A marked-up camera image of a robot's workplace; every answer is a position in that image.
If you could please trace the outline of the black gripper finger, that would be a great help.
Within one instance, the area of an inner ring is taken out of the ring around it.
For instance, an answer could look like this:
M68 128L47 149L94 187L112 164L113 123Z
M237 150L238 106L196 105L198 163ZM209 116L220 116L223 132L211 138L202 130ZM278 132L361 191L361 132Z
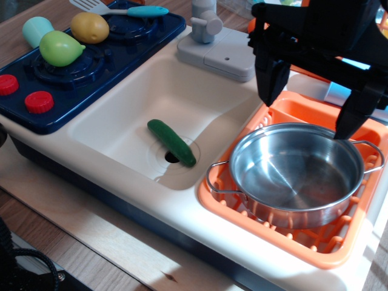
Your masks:
M372 115L379 102L379 93L365 87L352 90L336 120L334 139L349 139Z
M272 55L256 56L255 72L258 96L266 106L271 106L286 86L290 66L289 62Z

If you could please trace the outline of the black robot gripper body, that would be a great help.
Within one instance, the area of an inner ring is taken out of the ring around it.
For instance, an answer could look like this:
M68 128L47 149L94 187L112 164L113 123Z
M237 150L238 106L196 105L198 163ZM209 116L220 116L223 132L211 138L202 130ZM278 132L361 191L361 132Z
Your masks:
M387 38L376 24L387 1L310 1L305 7L257 3L248 45L310 73L361 92L379 93L386 105Z

